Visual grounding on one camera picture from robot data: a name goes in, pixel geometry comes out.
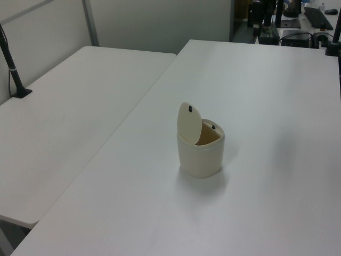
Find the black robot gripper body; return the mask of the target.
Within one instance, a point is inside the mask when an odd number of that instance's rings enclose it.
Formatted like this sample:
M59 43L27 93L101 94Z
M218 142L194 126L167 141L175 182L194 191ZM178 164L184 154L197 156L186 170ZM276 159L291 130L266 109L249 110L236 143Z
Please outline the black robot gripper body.
M254 29L261 29L263 21L263 4L261 1L253 1L251 4L251 22Z

